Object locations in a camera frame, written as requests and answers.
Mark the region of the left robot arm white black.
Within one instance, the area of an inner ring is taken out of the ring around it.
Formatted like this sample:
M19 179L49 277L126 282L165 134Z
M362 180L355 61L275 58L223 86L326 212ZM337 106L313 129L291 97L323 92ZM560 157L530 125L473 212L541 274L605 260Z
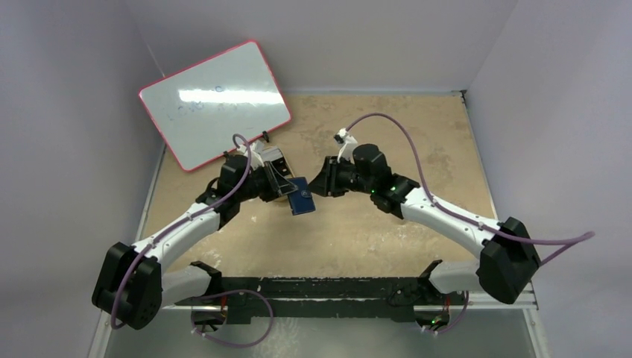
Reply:
M215 268L197 261L175 273L167 269L228 224L242 202L300 197L306 184L304 177L285 177L270 162L254 169L244 155L229 156L219 176L178 219L146 239L132 245L118 242L108 249L92 304L110 314L114 329L127 325L135 330L148 325L169 304L189 298L215 304L222 295L221 274Z

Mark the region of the blue leather card holder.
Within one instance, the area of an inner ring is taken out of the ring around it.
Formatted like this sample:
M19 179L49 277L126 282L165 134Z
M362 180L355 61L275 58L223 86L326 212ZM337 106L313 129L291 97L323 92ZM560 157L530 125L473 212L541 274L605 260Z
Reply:
M292 183L295 188L293 192L288 194L291 214L298 216L314 212L316 210L315 202L307 180L304 177L299 177L290 178L289 182Z

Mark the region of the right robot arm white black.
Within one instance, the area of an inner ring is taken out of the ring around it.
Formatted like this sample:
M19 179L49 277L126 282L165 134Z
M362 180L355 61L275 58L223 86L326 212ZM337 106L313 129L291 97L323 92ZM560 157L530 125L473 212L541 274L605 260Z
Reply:
M520 220L498 222L431 196L415 180L392 172L374 144L360 145L350 160L326 157L309 190L322 197L368 194L382 212L428 227L474 255L471 262L438 261L429 266L418 292L430 304L460 291L484 291L503 304L513 304L541 266Z

